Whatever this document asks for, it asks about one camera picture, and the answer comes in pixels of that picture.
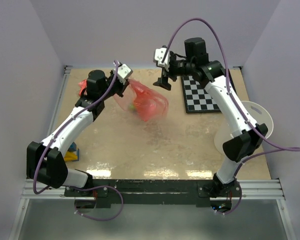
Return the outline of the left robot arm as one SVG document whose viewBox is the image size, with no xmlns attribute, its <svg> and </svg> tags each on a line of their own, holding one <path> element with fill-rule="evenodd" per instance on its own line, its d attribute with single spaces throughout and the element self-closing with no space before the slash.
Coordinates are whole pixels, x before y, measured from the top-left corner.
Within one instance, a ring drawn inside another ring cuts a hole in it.
<svg viewBox="0 0 300 240">
<path fill-rule="evenodd" d="M 105 108 L 105 100 L 120 97 L 129 85 L 131 70 L 126 64 L 113 69 L 110 77 L 102 70 L 88 74 L 86 87 L 65 121 L 41 142 L 31 142 L 26 149 L 26 175 L 34 183 L 47 187 L 75 187 L 82 196 L 94 190 L 91 174 L 69 169 L 64 157 L 81 132 L 92 124 Z"/>
</svg>

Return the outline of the red trash bag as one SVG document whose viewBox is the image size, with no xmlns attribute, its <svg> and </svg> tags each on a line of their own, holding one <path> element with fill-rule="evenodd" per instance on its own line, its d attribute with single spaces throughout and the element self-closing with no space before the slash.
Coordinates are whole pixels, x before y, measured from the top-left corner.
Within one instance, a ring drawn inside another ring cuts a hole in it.
<svg viewBox="0 0 300 240">
<path fill-rule="evenodd" d="M 168 113 L 169 101 L 162 94 L 135 79 L 129 79 L 124 97 L 118 95 L 113 97 L 121 109 L 126 112 L 130 112 L 129 104 L 134 103 L 137 108 L 136 115 L 144 122 L 165 118 Z"/>
</svg>

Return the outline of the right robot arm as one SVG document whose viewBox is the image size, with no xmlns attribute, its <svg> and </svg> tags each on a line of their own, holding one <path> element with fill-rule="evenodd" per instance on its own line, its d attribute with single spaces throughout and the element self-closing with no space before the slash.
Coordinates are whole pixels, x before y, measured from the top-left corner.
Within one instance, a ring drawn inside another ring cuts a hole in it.
<svg viewBox="0 0 300 240">
<path fill-rule="evenodd" d="M 201 37 L 185 40 L 184 46 L 186 56 L 182 60 L 165 45 L 154 51 L 153 61 L 162 69 L 154 85 L 169 91 L 169 79 L 176 81 L 177 77 L 191 76 L 216 102 L 233 138 L 223 143 L 224 161 L 212 182 L 203 189 L 211 197 L 223 197 L 234 186 L 240 164 L 260 147 L 268 127 L 265 123 L 257 123 L 248 113 L 230 86 L 228 70 L 219 61 L 209 60 L 206 43 Z"/>
</svg>

